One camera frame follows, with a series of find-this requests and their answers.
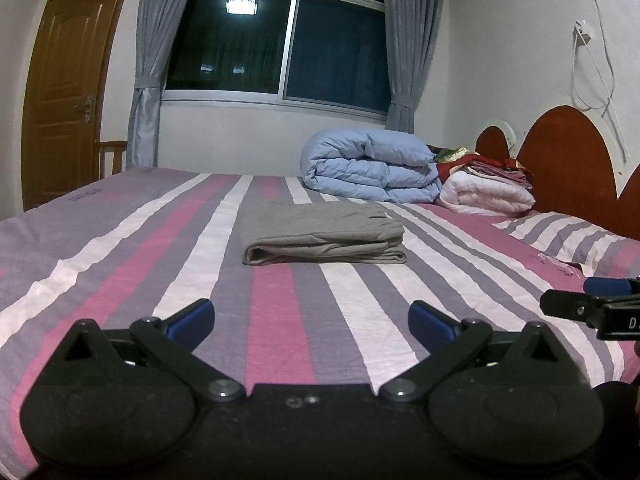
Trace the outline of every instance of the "gray curtain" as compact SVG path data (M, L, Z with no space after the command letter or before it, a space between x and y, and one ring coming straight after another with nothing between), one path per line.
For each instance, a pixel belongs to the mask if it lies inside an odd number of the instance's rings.
M127 169L158 164L162 76L187 0L140 0Z
M385 0L386 56L391 87L387 130L414 132L427 81L442 0Z

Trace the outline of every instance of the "window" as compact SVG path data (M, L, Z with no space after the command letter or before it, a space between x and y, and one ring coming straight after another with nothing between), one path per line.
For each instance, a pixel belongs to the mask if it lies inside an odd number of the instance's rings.
M386 114L383 0L189 0L164 98Z

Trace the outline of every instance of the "folded gray cloth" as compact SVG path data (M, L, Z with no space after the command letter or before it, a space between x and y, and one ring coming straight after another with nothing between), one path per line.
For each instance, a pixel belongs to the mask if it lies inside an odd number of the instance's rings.
M249 206L240 225L242 262L404 263L402 223L378 204L324 202Z

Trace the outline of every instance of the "wooden chair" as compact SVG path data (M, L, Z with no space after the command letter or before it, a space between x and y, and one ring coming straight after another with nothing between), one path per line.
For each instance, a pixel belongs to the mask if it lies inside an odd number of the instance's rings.
M126 140L108 140L98 142L98 154L100 156L100 174L98 178L104 179L104 160L107 152L113 152L113 166L111 174L118 174L122 171L122 153L127 149Z

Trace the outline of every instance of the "blue gripper pad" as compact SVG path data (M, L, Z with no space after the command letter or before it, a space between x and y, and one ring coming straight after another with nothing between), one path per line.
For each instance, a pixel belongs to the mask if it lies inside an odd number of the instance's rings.
M584 280L582 290L591 296L604 296L613 298L615 296L630 296L634 293L629 280L617 278L587 278Z
M209 300L197 300L164 320L166 336L193 352L213 330L216 310Z
M423 301L411 304L408 322L409 332L430 354L452 342L462 330L455 319Z

